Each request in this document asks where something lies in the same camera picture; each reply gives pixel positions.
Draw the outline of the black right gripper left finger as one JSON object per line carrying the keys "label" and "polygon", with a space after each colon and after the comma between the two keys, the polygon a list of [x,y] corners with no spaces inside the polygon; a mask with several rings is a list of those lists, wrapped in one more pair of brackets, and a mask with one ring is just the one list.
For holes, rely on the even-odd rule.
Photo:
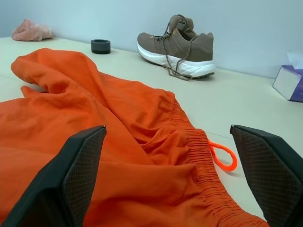
{"label": "black right gripper left finger", "polygon": [[94,191],[105,126],[69,137],[35,176],[3,227],[81,227]]}

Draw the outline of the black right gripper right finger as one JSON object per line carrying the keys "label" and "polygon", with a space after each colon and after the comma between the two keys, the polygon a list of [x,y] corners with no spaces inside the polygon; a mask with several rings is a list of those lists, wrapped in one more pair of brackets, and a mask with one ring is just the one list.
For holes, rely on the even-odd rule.
{"label": "black right gripper right finger", "polygon": [[281,137],[233,125],[248,186],[271,227],[303,225],[303,159]]}

